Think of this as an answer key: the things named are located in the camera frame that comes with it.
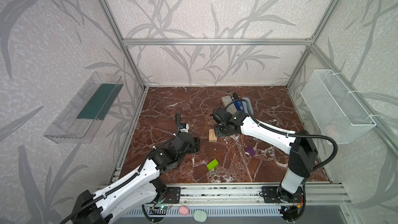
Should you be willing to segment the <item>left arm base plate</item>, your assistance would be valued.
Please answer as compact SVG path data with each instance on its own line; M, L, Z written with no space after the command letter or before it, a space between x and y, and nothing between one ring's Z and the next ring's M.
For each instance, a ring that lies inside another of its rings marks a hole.
M178 204L181 196L180 187L166 187L166 190L161 193L155 200L156 204Z

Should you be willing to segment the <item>purple block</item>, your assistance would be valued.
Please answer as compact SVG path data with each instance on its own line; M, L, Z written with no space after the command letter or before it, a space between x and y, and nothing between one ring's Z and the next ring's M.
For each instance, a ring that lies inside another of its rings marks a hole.
M256 152L255 152L255 150L252 147L246 147L245 148L245 153L247 155L249 155L250 157L253 157L253 156L256 155Z

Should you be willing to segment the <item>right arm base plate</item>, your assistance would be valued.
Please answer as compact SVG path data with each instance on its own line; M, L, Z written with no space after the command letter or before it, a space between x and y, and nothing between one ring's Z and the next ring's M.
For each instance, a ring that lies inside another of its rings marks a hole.
M279 186L263 186L259 196L263 198L264 203L299 204L303 200L304 192L302 187L299 187L295 194L291 194Z

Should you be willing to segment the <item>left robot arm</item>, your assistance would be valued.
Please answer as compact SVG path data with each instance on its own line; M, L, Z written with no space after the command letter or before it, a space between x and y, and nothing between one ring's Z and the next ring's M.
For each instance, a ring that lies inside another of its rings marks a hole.
M200 151L200 139L180 132L163 146L154 147L141 165L113 184L91 193L81 193L72 213L62 223L112 224L129 211L167 196L160 176L178 168L187 154Z

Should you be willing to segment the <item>green block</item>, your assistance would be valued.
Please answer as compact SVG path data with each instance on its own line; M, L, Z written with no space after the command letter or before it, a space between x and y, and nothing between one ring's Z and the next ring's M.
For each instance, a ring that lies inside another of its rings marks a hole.
M209 164L206 165L207 169L209 171L214 170L217 166L219 165L219 162L217 159L212 160Z

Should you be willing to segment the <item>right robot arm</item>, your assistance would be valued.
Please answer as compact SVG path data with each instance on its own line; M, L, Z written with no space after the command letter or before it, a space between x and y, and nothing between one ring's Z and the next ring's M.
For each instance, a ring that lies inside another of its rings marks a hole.
M216 137L242 134L273 145L289 155L287 172L279 185L280 198L292 199L312 174L318 156L317 148L308 132L286 131L253 119L248 113L229 113L222 107L213 110Z

